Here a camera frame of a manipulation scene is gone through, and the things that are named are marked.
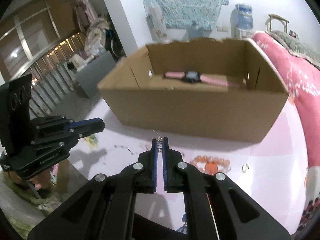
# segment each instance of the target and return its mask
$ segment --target wall switch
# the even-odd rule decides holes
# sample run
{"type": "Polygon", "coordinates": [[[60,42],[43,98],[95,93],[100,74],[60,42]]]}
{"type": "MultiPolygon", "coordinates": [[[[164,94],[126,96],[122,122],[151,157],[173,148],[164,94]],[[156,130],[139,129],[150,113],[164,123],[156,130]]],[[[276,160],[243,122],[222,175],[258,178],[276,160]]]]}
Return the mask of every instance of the wall switch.
{"type": "Polygon", "coordinates": [[[222,31],[227,33],[229,31],[229,27],[228,26],[223,26],[222,27],[222,31]]]}

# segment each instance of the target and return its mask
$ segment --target pink watch strap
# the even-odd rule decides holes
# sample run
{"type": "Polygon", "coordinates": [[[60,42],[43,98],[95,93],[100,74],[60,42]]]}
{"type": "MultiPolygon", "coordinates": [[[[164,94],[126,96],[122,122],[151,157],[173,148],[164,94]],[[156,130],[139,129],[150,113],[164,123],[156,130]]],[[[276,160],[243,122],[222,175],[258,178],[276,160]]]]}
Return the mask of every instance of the pink watch strap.
{"type": "Polygon", "coordinates": [[[165,77],[167,78],[178,78],[181,79],[185,76],[184,72],[166,72],[164,74],[165,77]]]}
{"type": "Polygon", "coordinates": [[[223,87],[233,87],[233,88],[239,88],[240,85],[237,83],[231,83],[225,80],[216,79],[216,78],[210,78],[204,75],[200,75],[200,80],[203,83],[215,85],[215,86],[223,86],[223,87]]]}

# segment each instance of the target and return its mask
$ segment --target pink blanket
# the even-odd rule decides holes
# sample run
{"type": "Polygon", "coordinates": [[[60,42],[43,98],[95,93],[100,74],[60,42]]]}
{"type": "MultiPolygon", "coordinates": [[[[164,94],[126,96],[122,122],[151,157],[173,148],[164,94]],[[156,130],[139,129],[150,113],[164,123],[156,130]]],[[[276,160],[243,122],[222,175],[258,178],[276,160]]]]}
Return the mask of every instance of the pink blanket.
{"type": "Polygon", "coordinates": [[[320,71],[303,58],[295,57],[265,32],[253,40],[265,52],[287,85],[303,127],[308,152],[307,194],[298,234],[320,205],[320,71]]]}

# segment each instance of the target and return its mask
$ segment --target cardboard box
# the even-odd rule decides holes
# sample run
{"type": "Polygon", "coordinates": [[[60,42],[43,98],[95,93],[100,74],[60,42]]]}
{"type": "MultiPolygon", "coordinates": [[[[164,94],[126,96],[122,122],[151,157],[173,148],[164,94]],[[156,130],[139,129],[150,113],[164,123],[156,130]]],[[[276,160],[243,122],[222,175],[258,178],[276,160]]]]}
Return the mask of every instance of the cardboard box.
{"type": "Polygon", "coordinates": [[[252,42],[201,38],[147,45],[121,60],[98,89],[122,124],[257,143],[288,92],[252,42]],[[167,71],[197,71],[241,88],[164,79],[167,71]]]}

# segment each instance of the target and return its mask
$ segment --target beaded bracelet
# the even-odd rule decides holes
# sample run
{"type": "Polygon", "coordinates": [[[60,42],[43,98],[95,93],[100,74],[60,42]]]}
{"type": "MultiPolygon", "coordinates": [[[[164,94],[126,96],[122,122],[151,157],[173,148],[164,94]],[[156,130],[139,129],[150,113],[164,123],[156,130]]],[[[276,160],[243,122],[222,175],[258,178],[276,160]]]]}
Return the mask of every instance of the beaded bracelet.
{"type": "Polygon", "coordinates": [[[225,160],[224,158],[219,159],[213,156],[197,156],[189,163],[197,167],[199,171],[209,175],[214,175],[217,172],[227,173],[231,170],[230,160],[225,160]],[[199,168],[197,166],[198,163],[205,163],[204,169],[199,168]]]}

